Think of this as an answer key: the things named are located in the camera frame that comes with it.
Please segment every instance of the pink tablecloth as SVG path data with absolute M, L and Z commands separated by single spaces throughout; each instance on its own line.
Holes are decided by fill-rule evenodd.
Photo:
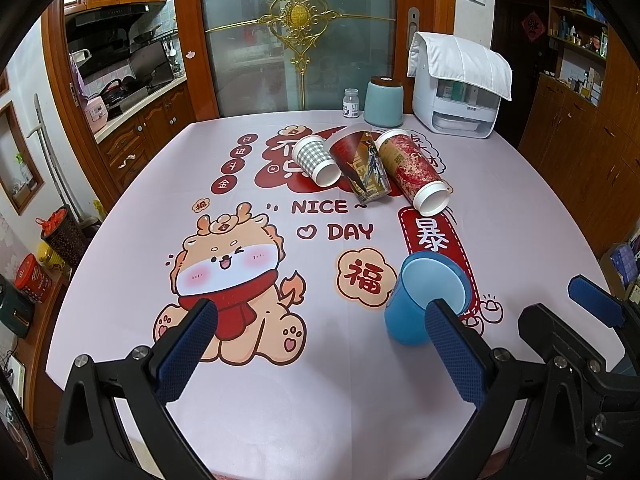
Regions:
M 596 259 L 505 140 L 495 132 L 484 140 L 435 135 L 405 116 L 403 127 L 454 189 L 435 224 L 420 225 L 410 210 L 399 214 L 408 206 L 403 196 L 358 207 L 351 192 L 317 190 L 292 163 L 297 138 L 352 123 L 340 112 L 284 112 L 187 127 L 124 193 L 89 247 L 53 335 L 52 379 L 64 387 L 80 353 L 111 360 L 152 345 L 197 298 L 212 297 L 226 307 L 219 340 L 168 408 L 213 472 L 422 478 L 474 407 L 460 399 L 432 345 L 408 348 L 386 335 L 383 305 L 415 248 L 457 251 L 464 260 L 476 295 L 465 322 L 490 346 L 539 360 L 516 322 L 541 302 L 609 369 L 622 357 L 613 331 L 566 293 L 580 273 L 606 286 Z M 232 300 L 212 292 L 228 288 Z M 140 439 L 122 411 L 127 432 Z

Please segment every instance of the blue gripper pad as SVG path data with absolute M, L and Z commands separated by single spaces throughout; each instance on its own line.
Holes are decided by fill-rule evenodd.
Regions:
M 441 310 L 450 310 L 449 305 L 444 300 L 436 301 L 431 301 L 425 309 L 425 328 L 460 397 L 466 402 L 474 403 L 479 410 L 486 397 L 484 367 L 462 334 Z
M 206 302 L 158 367 L 156 397 L 162 404 L 180 397 L 216 333 L 218 309 L 213 301 Z
M 567 287 L 569 298 L 610 328 L 622 326 L 625 317 L 616 298 L 583 275 L 574 276 Z

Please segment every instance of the yellow container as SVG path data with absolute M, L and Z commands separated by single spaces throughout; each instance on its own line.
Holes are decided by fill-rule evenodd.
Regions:
M 66 262 L 45 241 L 38 245 L 38 261 L 50 270 L 65 270 Z

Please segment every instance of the kitchen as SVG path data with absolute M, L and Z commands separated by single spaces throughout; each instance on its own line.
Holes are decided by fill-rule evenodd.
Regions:
M 54 6 L 47 12 L 56 13 Z M 92 163 L 106 169 L 102 178 L 111 180 L 117 200 L 148 161 L 194 121 L 174 0 L 62 0 L 58 8 L 63 22 L 51 22 L 63 30 L 47 35 L 48 45 L 43 37 L 43 44 L 52 58 L 69 58 L 71 95 L 54 92 L 54 100 L 60 111 L 60 101 L 73 99 L 79 108 L 73 111 L 86 118 L 84 124 L 76 119 L 82 135 L 68 135 L 70 143 L 76 154 L 83 148 L 78 140 L 97 146 Z M 47 73 L 52 88 L 52 78 L 62 83 L 59 88 L 66 86 L 53 63 L 47 63 Z

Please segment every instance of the cabinet handle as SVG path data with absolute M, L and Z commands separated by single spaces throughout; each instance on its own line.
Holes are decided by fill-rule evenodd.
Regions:
M 121 170 L 122 168 L 124 168 L 124 167 L 127 165 L 127 161 L 128 161 L 128 160 L 136 160 L 136 154 L 135 154 L 135 153 L 131 153 L 131 155 L 127 155 L 127 158 L 125 158 L 125 159 L 122 161 L 122 164 L 120 164 L 120 165 L 118 166 L 118 169 L 119 169 L 119 170 Z
M 114 151 L 114 152 L 117 152 L 117 151 L 118 151 L 122 146 L 124 146 L 124 145 L 127 143 L 127 140 L 129 140 L 129 139 L 127 139 L 127 138 L 125 138 L 125 139 L 120 139 L 120 140 L 118 141 L 118 143 L 116 144 L 116 147 L 115 147 L 115 149 L 114 149 L 113 151 Z

